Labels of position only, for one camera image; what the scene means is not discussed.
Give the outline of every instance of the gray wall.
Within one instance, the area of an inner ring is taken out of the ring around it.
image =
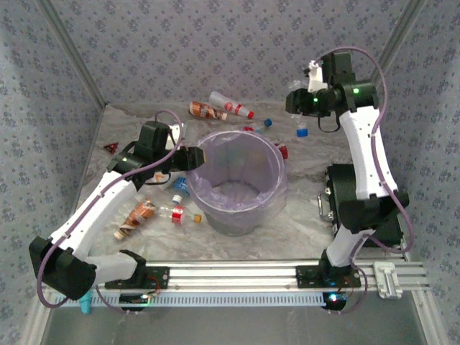
[[[387,77],[382,126],[395,179],[410,193],[425,261],[452,344],[460,344],[460,3],[429,1]]]
[[[15,344],[35,277],[27,247],[68,216],[100,110],[33,1],[0,1],[0,344]]]
[[[337,45],[379,55],[407,0],[54,0],[109,103],[283,100]],[[358,57],[368,76],[371,65]]]

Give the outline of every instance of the red label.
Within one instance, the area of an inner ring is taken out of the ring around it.
[[[233,109],[233,104],[231,102],[227,102],[224,104],[225,110],[231,111]]]
[[[180,224],[183,212],[184,212],[184,207],[183,206],[174,207],[174,209],[172,210],[171,221],[174,224]]]
[[[235,109],[235,114],[238,115],[238,111],[242,108],[241,104],[238,104],[238,106]]]

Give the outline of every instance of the trash bin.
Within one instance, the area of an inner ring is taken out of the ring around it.
[[[254,132],[218,132],[198,142],[206,162],[187,173],[191,198],[209,224],[241,236],[286,206],[288,179],[279,151]]]

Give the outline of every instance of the blue bottle cap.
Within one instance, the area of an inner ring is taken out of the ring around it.
[[[80,308],[83,314],[91,312],[91,291],[88,291],[82,298],[80,298]]]
[[[308,129],[306,129],[306,128],[298,129],[297,130],[297,136],[299,138],[307,137],[308,136]]]

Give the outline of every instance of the robotic arm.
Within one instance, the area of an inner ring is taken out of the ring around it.
[[[72,217],[53,232],[48,239],[36,237],[29,246],[35,275],[38,276],[40,265],[50,250],[63,236],[66,237],[48,260],[43,282],[72,300],[81,298],[93,286],[114,280],[127,280],[132,286],[141,284],[147,276],[145,259],[127,250],[102,257],[89,257],[89,249],[96,235],[105,227],[107,220],[118,207],[132,198],[146,181],[161,171],[168,174],[173,171],[189,171],[201,166],[204,152],[198,147],[181,147],[170,159],[154,169],[146,170],[120,180],[105,195],[102,190],[120,178],[124,173],[146,167],[165,157],[168,145],[175,144],[178,127],[170,128],[157,121],[148,121],[142,126],[139,140],[132,142],[110,162],[98,187],[90,197],[72,215]],[[99,198],[89,212],[83,217],[70,236],[66,233],[70,226],[81,217],[84,210],[97,196]]]
[[[379,179],[371,151],[372,127],[380,113],[375,85],[369,80],[356,80],[347,51],[324,55],[321,66],[312,61],[305,74],[309,76],[308,90],[291,92],[286,98],[286,111],[316,116],[318,123],[335,112],[337,124],[344,128],[348,139],[356,175],[356,200],[339,205],[342,225],[319,264],[321,279],[336,285],[351,272],[350,256],[361,249],[363,237],[372,235],[380,224],[397,213],[397,208]],[[408,195],[397,190],[380,129],[374,137],[386,183],[406,207]]]

